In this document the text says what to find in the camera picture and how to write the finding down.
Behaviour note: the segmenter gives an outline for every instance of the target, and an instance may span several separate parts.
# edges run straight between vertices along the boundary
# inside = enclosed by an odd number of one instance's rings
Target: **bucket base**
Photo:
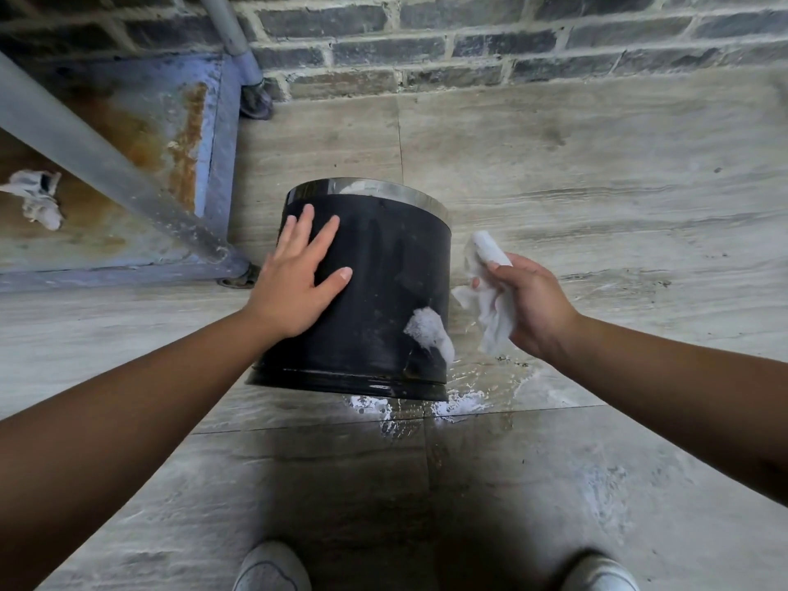
[[[381,398],[446,401],[446,386],[425,381],[393,381],[383,377],[348,375],[346,373],[314,373],[287,369],[257,370],[247,379],[249,385],[284,387],[290,390],[338,392]]]

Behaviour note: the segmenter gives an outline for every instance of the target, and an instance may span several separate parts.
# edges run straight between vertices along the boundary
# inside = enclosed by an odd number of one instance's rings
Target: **forearm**
[[[705,462],[788,500],[788,364],[580,317],[551,362]]]
[[[0,422],[0,566],[57,566],[276,342],[232,314]]]

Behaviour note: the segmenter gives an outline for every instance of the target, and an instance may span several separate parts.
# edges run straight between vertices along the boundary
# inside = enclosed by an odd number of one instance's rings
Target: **right hand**
[[[517,326],[510,339],[529,355],[557,358],[582,316],[566,298],[558,279],[536,261],[507,253],[511,266],[490,263],[490,273],[515,295]]]

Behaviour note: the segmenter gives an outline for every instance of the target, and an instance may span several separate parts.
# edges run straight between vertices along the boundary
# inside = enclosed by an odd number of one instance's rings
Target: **left hand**
[[[243,309],[273,328],[277,339],[298,336],[309,329],[348,285],[353,273],[349,267],[342,267],[319,286],[314,285],[314,272],[337,234],[340,218],[333,216],[310,243],[313,218],[314,207],[308,204],[298,220],[288,216],[277,248],[266,258]]]

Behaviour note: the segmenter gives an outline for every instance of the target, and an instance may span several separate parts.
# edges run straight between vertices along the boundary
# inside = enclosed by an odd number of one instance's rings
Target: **tiled floor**
[[[243,122],[232,236],[271,248],[295,184],[424,190],[577,307],[788,360],[788,72],[539,83],[281,106]],[[240,307],[212,284],[0,298],[0,416]],[[276,536],[316,589],[529,589],[604,549],[644,589],[784,589],[788,510],[552,368],[479,355],[457,306],[449,403],[242,384],[44,588],[229,589]]]

